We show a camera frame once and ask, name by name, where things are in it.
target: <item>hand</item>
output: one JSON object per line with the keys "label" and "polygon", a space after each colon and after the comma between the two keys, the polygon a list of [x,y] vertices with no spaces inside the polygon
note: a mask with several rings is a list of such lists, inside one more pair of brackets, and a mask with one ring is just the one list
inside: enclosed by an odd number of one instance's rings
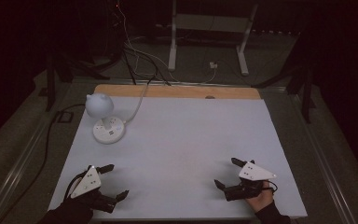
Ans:
{"label": "hand", "polygon": [[[267,180],[263,181],[263,188],[269,188],[269,182]],[[257,197],[245,199],[255,213],[271,204],[273,200],[272,190],[270,189],[261,190],[261,193]]]}

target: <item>lamp base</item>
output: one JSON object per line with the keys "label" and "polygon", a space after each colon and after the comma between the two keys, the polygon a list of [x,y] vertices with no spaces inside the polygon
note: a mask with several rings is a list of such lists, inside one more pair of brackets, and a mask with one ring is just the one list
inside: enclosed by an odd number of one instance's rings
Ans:
{"label": "lamp base", "polygon": [[111,125],[110,129],[105,129],[103,121],[100,119],[94,125],[92,132],[98,142],[103,144],[112,144],[120,140],[120,138],[124,135],[125,126],[123,121],[117,117],[111,116],[106,119],[109,120]]}

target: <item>white table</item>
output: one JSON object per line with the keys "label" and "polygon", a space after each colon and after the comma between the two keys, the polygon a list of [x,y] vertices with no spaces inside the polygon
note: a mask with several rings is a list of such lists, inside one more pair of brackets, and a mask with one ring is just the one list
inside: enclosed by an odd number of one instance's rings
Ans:
{"label": "white table", "polygon": [[[134,87],[135,95],[139,88]],[[155,89],[150,87],[151,95]],[[213,90],[166,89],[206,90],[207,95]],[[122,119],[131,116],[139,101],[139,97],[112,99],[115,114]],[[112,214],[94,212],[95,220],[250,219],[254,214],[246,202],[227,202],[213,182],[240,183],[241,168],[230,161],[235,157],[255,160],[277,175],[272,180],[279,187],[275,201],[283,214],[307,215],[263,100],[145,97],[124,137],[112,145],[94,140],[95,122],[85,112],[49,209],[60,204],[75,175],[89,165],[113,163],[115,169],[101,175],[102,194],[116,196],[126,189],[130,193]]]}

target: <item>cable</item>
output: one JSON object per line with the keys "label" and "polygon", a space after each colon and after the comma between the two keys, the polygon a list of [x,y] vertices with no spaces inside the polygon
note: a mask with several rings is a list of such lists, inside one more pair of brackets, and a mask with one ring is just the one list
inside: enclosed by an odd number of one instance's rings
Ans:
{"label": "cable", "polygon": [[129,69],[129,72],[130,72],[130,76],[131,76],[131,79],[132,79],[132,83],[134,84],[134,85],[136,85],[136,81],[135,81],[135,77],[133,76],[133,74],[132,74],[132,68],[131,68],[131,66],[130,66],[130,64],[129,64],[129,60],[128,60],[128,58],[127,58],[127,54],[126,54],[126,52],[123,50],[122,51],[123,52],[123,55],[124,55],[124,59],[125,59],[125,61],[126,61],[126,65],[127,65],[127,68]]}
{"label": "cable", "polygon": [[[146,53],[146,52],[140,51],[140,50],[138,50],[138,49],[132,48],[132,50],[134,50],[134,51],[137,52],[137,53],[142,53],[143,55],[147,55],[147,56],[149,56],[149,57],[153,57],[153,58],[159,60],[159,61],[160,61],[162,64],[164,64],[164,66],[168,69],[168,65],[167,65],[164,61],[162,61],[159,57],[157,57],[157,56],[155,56],[155,55],[153,55],[153,54],[150,54],[150,53]],[[176,81],[176,82],[181,82],[181,81],[177,80],[176,78],[174,78],[174,77],[172,76],[172,73],[171,73],[170,71],[168,71],[168,74],[170,74],[170,77],[171,77],[174,81]]]}
{"label": "cable", "polygon": [[270,184],[272,184],[272,185],[275,187],[275,189],[274,189],[274,188],[271,188],[272,193],[274,193],[275,191],[277,191],[277,190],[278,190],[278,186],[277,186],[274,182],[269,181],[269,180],[268,180],[268,182],[269,182]]}
{"label": "cable", "polygon": [[[143,74],[143,75],[147,75],[147,76],[153,75],[153,76],[156,77],[157,80],[160,80],[160,81],[161,81],[161,79],[162,79],[162,81],[164,81],[166,85],[171,86],[171,84],[165,79],[165,77],[162,75],[161,71],[158,69],[158,66],[156,65],[156,63],[155,63],[148,55],[145,55],[145,54],[143,54],[143,55],[144,55],[144,57],[141,56],[140,58],[142,58],[142,59],[144,59],[144,60],[147,60],[148,62],[152,63],[152,64],[154,65],[155,69],[156,69],[155,74]],[[138,73],[136,73],[135,71],[133,71],[133,73],[134,73],[135,75],[139,76],[139,77],[142,76],[141,74],[138,74]],[[159,74],[161,75],[161,79],[157,78],[157,73],[159,73]]]}
{"label": "cable", "polygon": [[[214,24],[214,16],[213,16],[213,19],[212,19],[212,22],[211,22],[211,25],[209,26],[208,28],[208,31],[211,31],[212,27],[213,27],[213,24]],[[206,50],[204,51],[204,54],[203,54],[203,57],[202,57],[202,61],[201,61],[201,68],[203,67],[204,63],[205,63],[205,59],[206,59],[206,54],[209,50],[209,47],[206,47]],[[203,83],[207,83],[207,82],[210,82],[214,79],[214,76],[216,75],[216,68],[214,69],[214,75],[212,77],[211,80],[208,80],[208,81],[205,81],[205,82],[201,82],[200,84],[203,84]]]}
{"label": "cable", "polygon": [[71,180],[71,182],[70,182],[69,185],[68,185],[68,188],[66,188],[66,192],[65,192],[65,194],[64,194],[64,196],[63,196],[63,200],[62,200],[62,201],[65,201],[65,199],[68,198],[69,191],[71,190],[71,187],[72,187],[72,185],[75,183],[75,181],[77,181],[78,178],[81,178],[81,177],[84,176],[85,174],[86,174],[86,172],[84,172],[84,173],[82,173],[82,174],[80,174],[80,175],[75,176],[75,178],[73,178],[73,179]]}
{"label": "cable", "polygon": [[149,82],[147,82],[147,84],[144,87],[144,90],[141,93],[141,98],[139,99],[138,105],[136,106],[135,112],[133,112],[132,116],[129,119],[126,119],[123,121],[123,123],[126,125],[128,124],[130,121],[133,120],[133,118],[135,118],[135,115],[138,113],[139,107],[141,106],[142,100],[144,99],[144,95],[145,92],[147,90],[147,87],[149,86]]}
{"label": "cable", "polygon": [[121,7],[120,7],[120,1],[117,0],[117,8],[118,11],[121,13],[121,15],[123,16],[123,26],[124,26],[124,33],[126,34],[127,40],[129,42],[129,44],[127,45],[126,43],[124,43],[127,46],[130,46],[131,49],[133,49],[134,54],[136,55],[136,63],[135,63],[135,69],[134,71],[136,72],[136,70],[138,69],[138,60],[139,60],[139,56],[136,54],[136,50],[135,48],[132,46],[131,42],[130,42],[130,38],[129,38],[129,34],[127,32],[127,27],[126,27],[126,21],[127,21],[127,17],[126,15],[124,15],[123,11],[121,11]]}
{"label": "cable", "polygon": [[149,77],[146,76],[153,76],[154,74],[139,74],[139,73],[134,73],[133,70],[131,69],[131,72],[136,76],[136,77],[140,77],[142,79],[149,79]]}
{"label": "cable", "polygon": [[213,76],[212,76],[211,79],[209,79],[208,81],[201,82],[201,83],[199,83],[199,85],[201,85],[201,84],[206,84],[206,83],[208,83],[208,82],[214,80],[214,78],[216,77],[216,70],[217,70],[217,67],[215,67],[215,68],[213,69]]}
{"label": "cable", "polygon": [[44,158],[43,158],[42,165],[39,167],[39,170],[37,171],[36,176],[31,181],[31,183],[28,185],[28,187],[22,192],[22,194],[19,196],[19,198],[17,198],[17,200],[14,201],[14,203],[1,216],[0,223],[2,223],[5,220],[5,218],[10,213],[10,211],[17,205],[17,203],[22,199],[22,197],[24,197],[24,195],[28,192],[28,190],[34,185],[34,183],[36,182],[37,178],[40,176],[40,174],[42,173],[43,169],[45,168],[46,162],[48,160],[48,142],[49,142],[50,130],[51,130],[51,127],[52,127],[53,123],[56,121],[57,117],[62,112],[64,112],[65,110],[67,110],[69,108],[75,107],[75,106],[80,106],[80,105],[70,105],[70,106],[66,107],[65,109],[63,109],[61,111],[57,111],[56,114],[54,115],[54,118],[51,120],[51,122],[50,122],[50,124],[48,126],[48,134],[47,134],[47,137],[46,137],[46,144],[45,144],[45,155],[44,155]]}

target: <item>table leg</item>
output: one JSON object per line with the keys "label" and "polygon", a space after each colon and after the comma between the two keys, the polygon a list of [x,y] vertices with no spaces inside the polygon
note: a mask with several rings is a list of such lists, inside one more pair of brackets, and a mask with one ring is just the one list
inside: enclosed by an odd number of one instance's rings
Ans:
{"label": "table leg", "polygon": [[249,21],[246,26],[245,33],[243,34],[243,40],[239,46],[237,46],[237,54],[238,54],[238,61],[240,63],[241,74],[244,76],[249,75],[248,65],[246,64],[245,55],[243,51],[245,50],[246,42],[248,41],[249,35],[252,31],[252,24],[255,18],[255,13],[257,12],[258,4],[254,4],[252,8],[251,15],[249,16]]}
{"label": "table leg", "polygon": [[172,0],[172,38],[168,70],[173,72],[176,64],[176,0]]}

